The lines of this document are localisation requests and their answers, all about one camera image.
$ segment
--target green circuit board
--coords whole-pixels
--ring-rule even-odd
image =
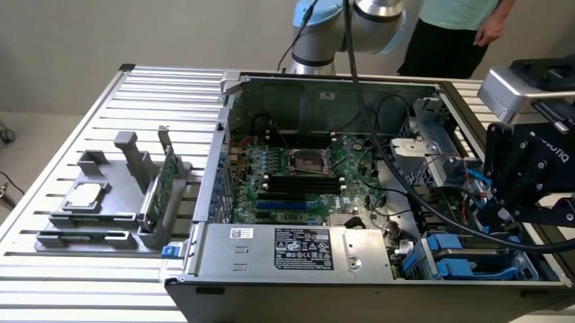
[[[372,155],[365,154],[364,139],[344,136],[337,139],[328,149],[301,149],[304,153],[309,151],[324,152],[328,162],[326,174],[297,172],[290,168],[290,156],[293,149],[268,147],[260,139],[249,141],[237,153],[234,169],[234,207],[232,214],[233,223],[297,223],[306,225],[322,225],[325,219],[333,214],[350,214],[353,207],[365,212],[364,200],[374,202],[378,198],[377,192],[368,188],[358,181],[358,161],[365,167],[362,178],[373,185],[380,187],[376,176],[369,176],[372,172]],[[270,154],[274,154],[274,163],[270,162]],[[277,176],[317,176],[317,177],[342,177],[342,184],[346,189],[340,194],[306,194],[306,210],[261,210],[257,208],[257,193],[264,193],[264,175]],[[256,216],[257,212],[268,212],[269,218],[261,219]]]

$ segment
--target warning label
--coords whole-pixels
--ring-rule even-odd
[[[273,243],[277,269],[333,270],[329,230],[276,229]]]

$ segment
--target blue tab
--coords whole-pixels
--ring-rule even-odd
[[[461,249],[459,238],[456,234],[432,234],[428,237],[428,245],[431,251],[439,249]]]
[[[457,235],[455,234],[435,234],[439,247],[441,249],[461,249]]]
[[[180,258],[180,247],[164,246],[161,248],[161,258],[164,258],[164,259],[178,259]]]
[[[401,266],[403,272],[407,272],[407,270],[409,269],[409,267],[412,266],[412,264],[415,262],[415,259],[416,259],[415,252],[412,252],[407,261],[403,262],[403,266]]]
[[[465,259],[443,259],[436,263],[436,266],[439,275],[444,279],[509,281],[517,273],[516,267],[509,267],[499,273],[473,273],[471,264]]]
[[[428,240],[428,246],[431,251],[437,251],[439,250],[439,242],[437,242],[437,238],[436,238],[436,234],[431,235],[431,237],[427,238]]]

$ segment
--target sticker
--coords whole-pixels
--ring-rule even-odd
[[[334,92],[320,92],[320,100],[334,100]]]
[[[273,243],[277,269],[333,270],[328,229],[276,229]]]
[[[242,227],[234,228],[229,231],[229,238],[232,239],[252,239],[253,238],[253,228]]]

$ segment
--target person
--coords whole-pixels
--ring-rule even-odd
[[[401,76],[468,79],[503,33],[515,0],[423,0]]]

